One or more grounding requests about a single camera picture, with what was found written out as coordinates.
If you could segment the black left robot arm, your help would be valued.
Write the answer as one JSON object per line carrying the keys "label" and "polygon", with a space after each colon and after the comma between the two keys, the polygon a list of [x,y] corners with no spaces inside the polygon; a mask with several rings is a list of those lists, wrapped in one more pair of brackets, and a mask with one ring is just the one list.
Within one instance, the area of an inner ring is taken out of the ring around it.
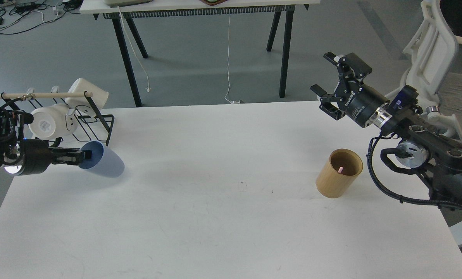
{"label": "black left robot arm", "polygon": [[0,168],[16,167],[13,176],[43,173],[50,165],[81,166],[93,158],[93,151],[50,146],[41,139],[25,139],[24,127],[34,119],[15,103],[26,97],[4,99],[0,106]]}

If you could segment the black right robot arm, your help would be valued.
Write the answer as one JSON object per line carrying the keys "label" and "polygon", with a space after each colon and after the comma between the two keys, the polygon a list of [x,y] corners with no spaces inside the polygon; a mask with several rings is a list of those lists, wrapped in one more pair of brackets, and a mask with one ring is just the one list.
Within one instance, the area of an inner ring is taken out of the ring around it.
{"label": "black right robot arm", "polygon": [[[438,134],[434,125],[419,116],[422,108],[417,104],[415,88],[406,85],[389,100],[364,83],[372,68],[355,53],[328,52],[324,58],[336,67],[339,81],[333,93],[316,84],[310,87],[319,98],[320,109],[335,120],[348,116],[362,128],[374,125],[380,129],[366,154],[376,187],[400,203],[462,210],[462,143]],[[428,188],[427,200],[397,194],[376,176],[372,159],[375,147],[378,141],[393,136],[400,142],[395,148],[381,150],[381,161],[393,172],[419,177]]]}

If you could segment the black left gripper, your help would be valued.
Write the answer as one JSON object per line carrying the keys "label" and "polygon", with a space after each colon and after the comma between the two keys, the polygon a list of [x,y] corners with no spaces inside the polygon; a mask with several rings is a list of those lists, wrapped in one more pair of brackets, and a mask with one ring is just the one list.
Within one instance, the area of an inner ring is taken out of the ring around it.
{"label": "black left gripper", "polygon": [[91,151],[80,148],[49,148],[47,141],[26,139],[19,143],[22,160],[7,167],[7,173],[12,176],[23,176],[43,173],[52,163],[54,165],[80,165],[91,159]]}

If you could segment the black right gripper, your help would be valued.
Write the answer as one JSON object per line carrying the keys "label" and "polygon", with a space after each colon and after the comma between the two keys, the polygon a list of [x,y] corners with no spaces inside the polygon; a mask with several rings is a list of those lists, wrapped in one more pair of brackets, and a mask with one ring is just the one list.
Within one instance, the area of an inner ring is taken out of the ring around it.
{"label": "black right gripper", "polygon": [[343,118],[346,113],[362,128],[371,125],[370,118],[376,110],[389,103],[384,95],[363,82],[372,73],[372,67],[355,53],[336,56],[327,52],[324,58],[336,66],[339,82],[332,94],[317,84],[310,87],[319,97],[319,108],[335,120]]}

